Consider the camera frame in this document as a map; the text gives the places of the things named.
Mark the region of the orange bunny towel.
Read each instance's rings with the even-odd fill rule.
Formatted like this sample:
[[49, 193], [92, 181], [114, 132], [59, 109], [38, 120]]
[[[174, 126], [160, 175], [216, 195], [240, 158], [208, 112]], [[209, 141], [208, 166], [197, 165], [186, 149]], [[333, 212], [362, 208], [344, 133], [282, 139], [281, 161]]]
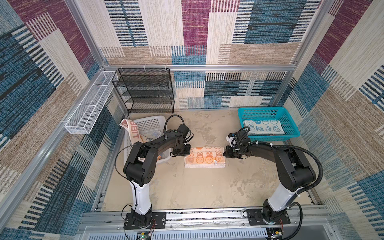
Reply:
[[185, 168], [225, 168], [224, 147], [194, 147], [185, 157]]

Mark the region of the blue bunny towel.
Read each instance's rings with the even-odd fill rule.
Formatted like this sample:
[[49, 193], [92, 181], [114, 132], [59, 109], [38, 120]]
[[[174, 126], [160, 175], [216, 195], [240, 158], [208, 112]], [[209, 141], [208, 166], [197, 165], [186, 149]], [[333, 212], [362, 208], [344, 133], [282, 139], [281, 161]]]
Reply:
[[284, 135], [281, 122], [276, 120], [243, 120], [244, 127], [249, 127], [251, 135]]

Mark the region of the white plastic basket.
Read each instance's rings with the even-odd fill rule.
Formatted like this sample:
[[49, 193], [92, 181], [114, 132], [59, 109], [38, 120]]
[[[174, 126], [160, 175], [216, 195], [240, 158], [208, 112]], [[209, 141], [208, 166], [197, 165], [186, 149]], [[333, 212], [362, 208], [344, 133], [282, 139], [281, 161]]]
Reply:
[[[141, 119], [132, 120], [132, 121], [134, 121], [138, 125], [140, 134], [143, 134], [149, 131], [156, 131], [156, 130], [163, 131], [166, 119], [164, 116], [152, 116], [152, 117], [141, 118]], [[124, 147], [126, 147], [126, 149], [124, 149], [123, 151], [124, 163], [126, 163], [129, 153], [132, 149], [131, 145], [132, 143], [129, 139], [128, 132], [125, 130]]]

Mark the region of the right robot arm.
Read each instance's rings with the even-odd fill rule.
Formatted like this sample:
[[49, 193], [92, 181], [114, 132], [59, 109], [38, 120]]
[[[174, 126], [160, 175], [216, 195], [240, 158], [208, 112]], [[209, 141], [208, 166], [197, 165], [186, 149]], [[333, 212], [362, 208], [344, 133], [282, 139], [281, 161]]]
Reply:
[[321, 181], [321, 165], [318, 165], [319, 173], [316, 174], [306, 155], [311, 153], [301, 147], [258, 141], [239, 147], [226, 146], [224, 151], [226, 158], [260, 157], [275, 163], [280, 184], [272, 196], [265, 200], [259, 213], [266, 225], [282, 220], [293, 201]]

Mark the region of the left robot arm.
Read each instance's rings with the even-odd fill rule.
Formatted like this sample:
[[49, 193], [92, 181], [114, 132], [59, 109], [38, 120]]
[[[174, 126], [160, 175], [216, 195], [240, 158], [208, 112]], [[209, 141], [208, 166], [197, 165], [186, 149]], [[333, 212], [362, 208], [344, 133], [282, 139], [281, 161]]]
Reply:
[[193, 138], [190, 130], [185, 133], [168, 130], [164, 135], [147, 143], [136, 142], [124, 165], [123, 172], [130, 182], [134, 205], [131, 216], [142, 227], [152, 222], [153, 206], [150, 201], [149, 183], [155, 175], [158, 156], [172, 149], [170, 156], [186, 156], [190, 153]]

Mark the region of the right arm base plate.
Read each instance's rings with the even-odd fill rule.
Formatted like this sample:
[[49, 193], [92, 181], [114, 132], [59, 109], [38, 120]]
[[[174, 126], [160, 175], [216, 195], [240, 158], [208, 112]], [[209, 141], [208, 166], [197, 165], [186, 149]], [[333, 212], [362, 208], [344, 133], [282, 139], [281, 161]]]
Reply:
[[288, 225], [291, 223], [287, 210], [275, 212], [269, 208], [247, 209], [243, 216], [248, 219], [250, 226]]

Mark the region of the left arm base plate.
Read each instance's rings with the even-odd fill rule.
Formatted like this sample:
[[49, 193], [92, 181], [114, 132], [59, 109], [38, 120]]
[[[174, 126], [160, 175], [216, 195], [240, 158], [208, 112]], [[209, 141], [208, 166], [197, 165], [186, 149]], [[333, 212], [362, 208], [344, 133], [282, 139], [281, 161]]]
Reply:
[[151, 212], [146, 215], [139, 215], [136, 212], [128, 213], [125, 218], [124, 230], [164, 229], [166, 226], [166, 212]]

